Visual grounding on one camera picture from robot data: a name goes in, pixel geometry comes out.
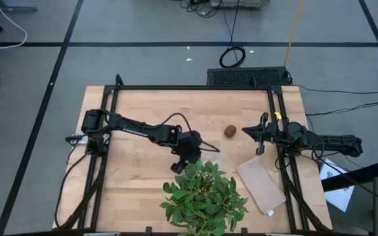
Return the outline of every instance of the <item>electronic device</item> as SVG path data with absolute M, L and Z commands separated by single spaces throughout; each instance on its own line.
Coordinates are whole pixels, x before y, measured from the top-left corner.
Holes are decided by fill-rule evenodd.
M 208 69 L 207 85 L 249 86 L 291 85 L 291 76 L 283 66 L 265 68 Z
M 222 1 L 222 5 L 225 7 L 235 7 L 237 6 L 238 0 L 210 0 L 211 7 L 218 7 Z M 240 6 L 251 7 L 255 10 L 269 5 L 270 0 L 240 0 Z

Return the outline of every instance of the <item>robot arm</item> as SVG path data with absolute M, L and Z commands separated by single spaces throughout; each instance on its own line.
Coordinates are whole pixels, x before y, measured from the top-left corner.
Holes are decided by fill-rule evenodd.
M 103 118 L 110 116 L 108 124 L 102 128 Z M 85 112 L 81 131 L 88 135 L 87 153 L 102 155 L 105 148 L 103 134 L 120 130 L 149 139 L 161 147 L 170 147 L 171 153 L 179 156 L 178 163 L 173 163 L 171 170 L 180 174 L 187 166 L 187 162 L 195 163 L 201 157 L 200 146 L 203 143 L 201 135 L 191 130 L 182 132 L 180 125 L 148 125 L 135 121 L 116 113 L 108 113 L 102 109 L 92 109 Z
M 361 139 L 353 135 L 330 136 L 316 135 L 297 122 L 290 122 L 280 131 L 277 123 L 269 123 L 269 114 L 263 113 L 261 122 L 255 127 L 242 130 L 259 142 L 257 155 L 264 153 L 264 142 L 272 142 L 284 146 L 289 155 L 299 156 L 303 150 L 338 151 L 351 157 L 359 157 L 362 153 Z

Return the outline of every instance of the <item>black metal frame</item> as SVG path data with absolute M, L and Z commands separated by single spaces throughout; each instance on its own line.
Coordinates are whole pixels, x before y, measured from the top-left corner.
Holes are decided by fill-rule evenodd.
M 287 117 L 287 113 L 286 113 L 286 110 L 285 110 L 285 104 L 284 104 L 284 98 L 283 98 L 283 94 L 282 94 L 282 88 L 279 85 L 278 86 L 265 86 L 265 87 L 246 87 L 246 86 L 226 87 L 226 86 L 192 86 L 192 85 L 189 85 L 189 86 L 186 86 L 186 85 L 183 85 L 183 86 L 169 86 L 169 85 L 160 85 L 160 86 L 157 86 L 157 85 L 154 85 L 154 86 L 133 86 L 133 85 L 130 85 L 130 86 L 126 86 L 126 85 L 123 85 L 120 77 L 117 76 L 116 77 L 116 85 L 105 85 L 104 86 L 103 98 L 102 98 L 102 103 L 101 103 L 100 108 L 101 109 L 107 108 L 106 106 L 107 106 L 109 94 L 111 92 L 113 92 L 112 104 L 110 106 L 110 112 L 112 112 L 112 113 L 116 112 L 116 104 L 117 104 L 117 99 L 118 99 L 118 95 L 119 95 L 120 90 L 261 90 L 261 91 L 267 92 L 270 112 L 274 113 L 276 111 L 275 103 L 274 103 L 274 97 L 273 97 L 273 94 L 275 93 L 275 94 L 277 94 L 277 97 L 278 97 L 280 113 L 281 113 L 282 117 Z M 276 122 L 274 116 L 272 116 L 272 122 Z M 286 126 L 286 124 L 287 124 L 287 119 L 283 119 L 283 126 Z M 109 144 L 110 144 L 109 142 L 106 144 L 107 150 L 109 149 Z M 284 156 L 283 147 L 278 147 L 278 157 L 281 157 L 280 158 L 280 165 L 285 165 L 283 156 Z M 94 178 L 94 172 L 95 172 L 97 158 L 98 157 L 96 157 L 96 156 L 91 157 L 90 165 L 89 165 L 89 171 L 88 171 L 88 174 L 87 174 L 87 181 L 86 181 L 86 184 L 85 184 L 84 194 L 87 194 L 90 190 L 91 183 L 92 183 L 93 178 Z M 104 156 L 101 156 L 102 161 L 100 163 L 100 166 L 106 165 L 107 158 L 108 158 L 108 152 L 106 152 L 106 154 Z M 291 171 L 292 171 L 292 175 L 293 175 L 293 182 L 295 183 L 297 191 L 301 194 L 301 185 L 300 185 L 299 173 L 298 173 L 298 170 L 297 170 L 297 164 L 295 162 L 294 157 L 290 157 L 290 163 L 291 163 L 290 165 L 291 165 Z M 94 198 L 94 207 L 93 207 L 93 212 L 92 212 L 92 215 L 91 215 L 90 228 L 84 228 L 85 218 L 87 216 L 87 209 L 85 209 L 83 211 L 83 213 L 81 214 L 80 218 L 79 218 L 77 229 L 95 231 L 96 225 L 97 225 L 97 220 L 98 220 L 98 211 L 99 211 L 100 202 L 101 202 L 103 181 L 104 181 L 104 179 L 102 179 L 102 184 L 98 188 L 96 195 L 95 195 L 95 198 Z M 285 186 L 284 186 L 284 193 L 285 193 L 285 196 L 286 196 L 286 199 L 287 199 L 287 201 L 286 201 L 287 215 L 288 215 L 290 230 L 292 232 L 292 231 L 295 231 L 297 229 L 297 225 L 295 223 L 295 216 L 294 216 L 291 194 Z M 305 213 L 303 212 L 303 210 L 301 208 L 299 210 L 300 210 L 300 215 L 301 215 L 302 227 L 303 227 L 304 230 L 308 230 L 309 228 L 308 228 L 307 217 L 306 217 Z M 146 233 L 143 233 L 143 232 L 134 232 L 134 233 L 128 232 L 128 234 L 129 235 L 147 235 Z M 155 234 L 156 235 L 168 235 L 168 233 L 155 233 Z M 263 234 L 261 234 L 261 233 L 249 233 L 249 235 L 263 235 Z

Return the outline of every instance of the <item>wooden table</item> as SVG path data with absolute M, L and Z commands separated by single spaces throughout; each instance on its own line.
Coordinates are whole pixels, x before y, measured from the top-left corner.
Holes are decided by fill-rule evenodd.
M 85 111 L 100 108 L 103 89 L 104 87 L 87 87 L 77 132 L 81 132 Z M 306 125 L 299 88 L 283 87 L 283 97 L 290 121 Z M 274 100 L 278 111 L 276 96 Z M 258 210 L 236 172 L 238 165 L 254 157 L 258 145 L 241 129 L 257 125 L 264 111 L 270 112 L 268 97 L 265 91 L 259 90 L 121 90 L 116 106 L 116 113 L 152 125 L 162 122 L 174 112 L 183 113 L 192 129 L 197 130 L 206 142 L 220 148 L 227 177 L 233 176 L 237 181 L 237 191 L 242 197 L 249 198 L 249 213 L 238 223 L 235 232 L 240 232 L 241 227 L 246 227 L 250 233 L 289 232 L 285 204 L 275 208 L 271 218 L 264 215 Z M 183 130 L 187 130 L 180 117 L 172 118 L 169 123 L 180 124 Z M 228 125 L 235 125 L 238 130 L 231 139 L 223 134 Z M 141 232 L 145 231 L 146 226 L 152 226 L 153 232 L 182 231 L 182 228 L 166 222 L 165 210 L 159 207 L 167 195 L 163 192 L 162 185 L 174 180 L 175 173 L 169 168 L 178 161 L 178 157 L 170 154 L 169 148 L 159 147 L 143 137 L 125 132 L 114 132 L 110 141 L 96 230 Z M 68 168 L 84 154 L 84 149 L 84 146 L 77 147 Z M 261 156 L 262 163 L 282 189 L 280 171 L 274 166 L 276 157 L 275 146 L 267 144 L 266 152 Z M 66 180 L 59 208 L 61 223 L 73 212 L 83 196 L 89 160 L 88 157 L 77 165 Z M 304 199 L 317 217 L 331 228 L 316 163 L 298 157 L 297 166 Z M 292 199 L 297 228 L 301 229 L 298 205 Z M 92 209 L 91 203 L 86 226 L 90 224 Z

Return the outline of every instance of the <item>cable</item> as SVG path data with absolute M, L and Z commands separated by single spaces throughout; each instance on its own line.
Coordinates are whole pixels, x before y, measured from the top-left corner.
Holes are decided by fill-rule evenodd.
M 373 103 L 368 103 L 368 104 L 362 104 L 358 105 L 354 108 L 343 108 L 343 109 L 336 109 L 333 111 L 327 111 L 327 112 L 322 112 L 322 113 L 313 113 L 313 114 L 306 114 L 307 116 L 318 116 L 318 115 L 329 115 L 329 114 L 340 114 L 344 112 L 349 112 L 349 111 L 354 111 L 356 109 L 362 109 L 362 108 L 371 108 L 373 106 L 378 106 L 378 102 L 373 102 Z
M 205 5 L 209 2 L 209 0 L 189 0 L 186 2 L 186 6 L 184 7 L 182 5 L 182 2 L 183 0 L 180 0 L 180 7 L 183 8 L 183 9 L 186 9 L 187 12 L 195 12 L 198 16 L 202 17 L 202 18 L 211 18 L 213 17 L 214 15 L 216 15 L 216 13 L 218 12 L 221 4 L 222 4 L 222 0 L 220 0 L 220 3 L 218 4 L 218 6 L 210 11 L 208 11 L 207 13 L 200 13 L 200 11 L 205 7 Z
M 308 121 L 310 121 L 310 126 L 312 127 L 312 131 L 314 132 L 312 120 L 310 119 L 310 117 L 307 114 L 306 114 L 306 117 L 307 117 Z
M 329 167 L 331 167 L 332 169 L 336 170 L 341 176 L 343 176 L 344 178 L 346 178 L 349 182 L 353 183 L 354 185 L 356 186 L 360 186 L 362 187 L 364 190 L 366 190 L 368 193 L 372 194 L 372 195 L 376 195 L 376 197 L 378 197 L 378 194 L 376 193 L 373 193 L 372 190 L 366 188 L 365 186 L 363 186 L 362 184 L 358 183 L 357 181 L 353 180 L 352 178 L 346 176 L 344 173 L 342 173 L 341 171 L 339 171 L 338 169 L 336 169 L 335 167 L 331 166 L 330 164 L 328 164 L 327 162 L 323 161 L 323 160 L 320 160 L 321 162 L 327 164 Z
M 294 85 L 294 86 L 298 86 L 298 87 L 301 87 L 305 90 L 309 90 L 309 91 L 312 91 L 312 92 L 340 92 L 340 93 L 347 93 L 347 94 L 378 94 L 378 91 L 376 91 L 376 92 L 352 92 L 352 91 L 342 91 L 342 90 L 311 89 L 311 88 L 306 88 L 302 85 Z
M 291 35 L 289 36 L 288 48 L 287 48 L 287 52 L 285 54 L 285 60 L 283 62 L 283 66 L 284 67 L 287 67 L 289 50 L 291 49 L 291 42 L 293 41 L 295 30 L 297 29 L 297 24 L 299 23 L 299 18 L 301 16 L 301 12 L 303 11 L 303 5 L 304 5 L 304 3 L 305 3 L 305 0 L 301 0 L 299 11 L 297 12 L 297 16 L 295 17 L 293 31 L 291 32 Z
M 240 0 L 237 0 L 237 7 L 236 7 L 236 14 L 234 16 L 233 29 L 232 29 L 231 34 L 230 34 L 230 42 L 228 43 L 227 49 L 220 56 L 220 60 L 219 60 L 220 66 L 222 68 L 236 68 L 236 67 L 240 67 L 240 65 L 242 65 L 243 62 L 244 62 L 244 60 L 246 59 L 246 51 L 245 51 L 245 49 L 243 47 L 240 47 L 240 46 L 233 46 L 234 27 L 236 26 L 237 14 L 238 14 L 238 11 L 239 11 L 239 5 L 240 5 Z M 222 59 L 224 59 L 224 57 L 230 51 L 234 51 L 234 54 L 236 54 L 236 50 L 238 50 L 238 51 L 241 52 L 241 58 L 240 58 L 240 60 L 238 60 L 235 64 L 232 64 L 231 66 L 224 65 L 223 62 L 222 62 Z
M 224 6 L 224 3 L 222 3 L 222 6 L 224 7 L 224 8 L 222 9 L 222 12 L 223 12 L 223 15 L 224 15 L 224 22 L 226 23 L 228 33 L 230 34 L 230 37 L 231 37 L 232 34 L 231 34 L 230 26 L 228 26 L 227 16 L 226 16 L 226 9 L 225 9 L 226 6 Z M 234 52 L 234 57 L 236 57 L 236 61 L 238 62 L 238 61 L 239 61 L 239 58 L 237 57 L 236 51 L 233 50 L 233 52 Z
M 363 189 L 365 189 L 367 192 L 369 192 L 370 194 L 373 194 L 373 192 L 370 190 L 370 189 L 368 189 L 368 188 L 366 188 L 365 186 L 363 186 L 362 184 L 360 184 L 360 183 L 358 183 L 357 181 L 355 181 L 355 180 L 353 180 L 352 178 L 350 178 L 350 177 L 348 177 L 348 176 L 346 176 L 344 173 L 342 173 L 341 171 L 339 171 L 338 169 L 336 169 L 335 167 L 333 167 L 333 166 L 331 166 L 330 164 L 328 164 L 327 162 L 325 162 L 323 159 L 322 159 L 322 157 L 324 157 L 324 155 L 323 155 L 323 152 L 324 152 L 324 149 L 325 149 L 325 147 L 324 147 L 324 142 L 323 142 L 323 140 L 316 134 L 316 133 L 314 133 L 314 132 L 311 132 L 313 135 L 316 135 L 318 138 L 319 138 L 319 142 L 317 142 L 314 146 L 313 146 L 313 149 L 312 149 L 312 157 L 308 157 L 308 158 L 311 158 L 312 160 L 314 160 L 314 161 L 316 161 L 316 162 L 318 162 L 318 161 L 321 161 L 321 162 L 323 162 L 323 163 L 325 163 L 325 164 L 327 164 L 329 167 L 331 167 L 332 169 L 334 169 L 334 170 L 336 170 L 341 176 L 343 176 L 344 178 L 346 178 L 349 182 L 351 182 L 351 183 L 353 183 L 354 185 L 357 185 L 357 186 L 360 186 L 360 187 L 362 187 Z M 321 154 L 319 155 L 319 156 L 317 156 L 316 158 L 314 158 L 314 154 L 316 154 L 316 146 L 318 145 L 318 144 L 321 144 L 322 145 L 322 152 L 321 152 Z
M 345 154 L 343 154 L 343 155 L 347 159 L 347 161 L 351 162 L 352 164 L 356 165 L 357 167 L 364 168 L 364 167 L 360 166 L 359 164 L 355 163 L 354 161 L 351 161 Z
M 28 36 L 28 34 L 27 34 L 27 32 L 26 32 L 26 30 L 24 30 L 23 28 L 21 28 L 18 24 L 16 24 L 16 23 L 14 23 L 7 15 L 5 15 L 5 13 L 1 10 L 1 8 L 0 8 L 0 12 L 1 12 L 1 14 L 9 21 L 9 22 L 11 22 L 13 25 L 15 25 L 15 26 L 17 26 L 17 28 L 19 28 L 20 30 L 22 30 L 23 32 L 24 32 L 24 39 L 23 39 L 23 41 L 20 43 L 20 44 L 17 44 L 17 45 L 11 45 L 11 46 L 6 46 L 6 47 L 0 47 L 0 49 L 9 49 L 9 48 L 13 48 L 13 47 L 19 47 L 19 46 L 21 46 L 21 45 L 23 45 L 25 42 L 26 42 L 26 40 L 27 40 L 27 36 Z
M 70 158 L 72 152 L 74 151 L 74 149 L 77 147 L 77 145 L 74 146 L 74 148 L 71 150 L 70 154 L 68 155 L 68 159 Z M 59 191 L 59 195 L 58 195 L 58 200 L 56 201 L 56 207 L 55 207 L 55 224 L 57 227 L 60 227 L 60 224 L 58 222 L 58 208 L 59 208 L 59 203 L 60 203 L 60 199 L 61 199 L 61 196 L 62 196 L 62 190 L 64 189 L 64 184 L 65 184 L 65 180 L 66 178 L 68 177 L 68 175 L 70 174 L 71 170 L 76 166 L 78 165 L 82 160 L 84 160 L 84 157 L 86 157 L 88 155 L 88 153 L 85 153 L 82 157 L 80 157 L 78 159 L 78 161 L 76 161 L 69 169 L 68 171 L 65 173 L 65 176 L 64 178 L 62 179 L 62 183 L 60 185 L 60 191 Z

